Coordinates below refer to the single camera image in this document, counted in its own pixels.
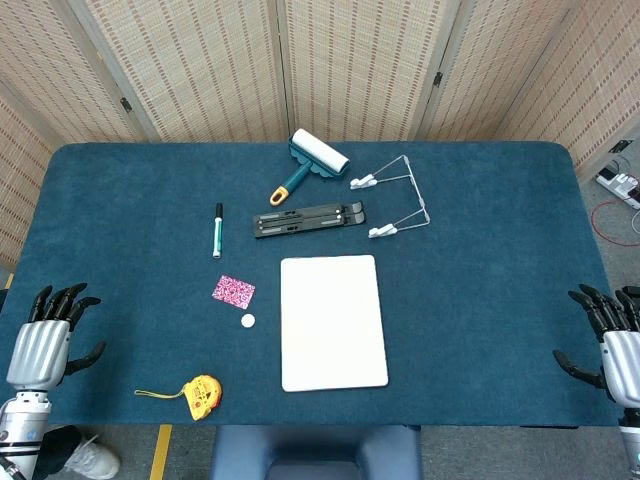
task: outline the tape measure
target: tape measure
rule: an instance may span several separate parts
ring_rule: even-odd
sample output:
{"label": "tape measure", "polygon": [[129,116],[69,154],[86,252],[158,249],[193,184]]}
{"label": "tape measure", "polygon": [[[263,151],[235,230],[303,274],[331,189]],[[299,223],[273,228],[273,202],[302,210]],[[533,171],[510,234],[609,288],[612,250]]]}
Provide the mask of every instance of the tape measure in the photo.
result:
{"label": "tape measure", "polygon": [[135,395],[160,398],[163,400],[178,398],[184,395],[189,405],[191,417],[194,420],[200,420],[209,415],[211,410],[220,404],[220,400],[222,399],[222,385],[210,375],[198,375],[190,382],[185,383],[182,390],[174,395],[165,395],[149,390],[136,390],[133,393]]}

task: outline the power strip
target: power strip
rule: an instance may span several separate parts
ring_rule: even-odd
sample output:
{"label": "power strip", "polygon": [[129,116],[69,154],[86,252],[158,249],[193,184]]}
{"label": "power strip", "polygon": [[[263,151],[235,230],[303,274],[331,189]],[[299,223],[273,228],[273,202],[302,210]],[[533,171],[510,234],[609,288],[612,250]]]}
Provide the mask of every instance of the power strip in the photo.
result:
{"label": "power strip", "polygon": [[596,182],[623,199],[627,205],[640,210],[640,188],[635,178],[626,173],[615,173],[605,167],[596,176]]}

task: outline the yellow floor tape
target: yellow floor tape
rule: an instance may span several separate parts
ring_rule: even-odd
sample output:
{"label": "yellow floor tape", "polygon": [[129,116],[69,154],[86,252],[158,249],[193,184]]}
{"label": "yellow floor tape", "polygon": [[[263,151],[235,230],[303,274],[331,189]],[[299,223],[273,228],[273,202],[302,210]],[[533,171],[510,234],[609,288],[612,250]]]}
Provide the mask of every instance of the yellow floor tape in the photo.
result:
{"label": "yellow floor tape", "polygon": [[156,452],[153,454],[149,480],[162,480],[162,477],[164,477],[164,466],[167,463],[167,452],[169,451],[169,441],[171,440],[171,428],[171,425],[160,425],[158,429]]}

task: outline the lint roller handle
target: lint roller handle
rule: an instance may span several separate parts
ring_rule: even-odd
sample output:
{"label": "lint roller handle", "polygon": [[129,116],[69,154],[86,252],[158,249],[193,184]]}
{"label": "lint roller handle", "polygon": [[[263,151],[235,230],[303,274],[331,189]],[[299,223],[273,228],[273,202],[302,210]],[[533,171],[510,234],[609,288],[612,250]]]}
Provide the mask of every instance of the lint roller handle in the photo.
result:
{"label": "lint roller handle", "polygon": [[274,207],[277,207],[284,202],[296,187],[300,185],[300,182],[307,176],[309,170],[311,170],[311,162],[300,165],[293,175],[291,175],[283,185],[279,186],[276,191],[271,194],[269,203]]}

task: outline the white ball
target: white ball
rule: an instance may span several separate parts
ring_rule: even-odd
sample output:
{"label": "white ball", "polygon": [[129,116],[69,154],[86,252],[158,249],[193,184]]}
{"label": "white ball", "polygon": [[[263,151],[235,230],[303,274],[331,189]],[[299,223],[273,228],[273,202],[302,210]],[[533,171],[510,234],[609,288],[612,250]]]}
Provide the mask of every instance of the white ball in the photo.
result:
{"label": "white ball", "polygon": [[244,328],[251,328],[256,324],[256,317],[254,317],[250,313],[245,313],[242,316],[242,319],[240,320],[240,323],[242,323],[242,326]]}

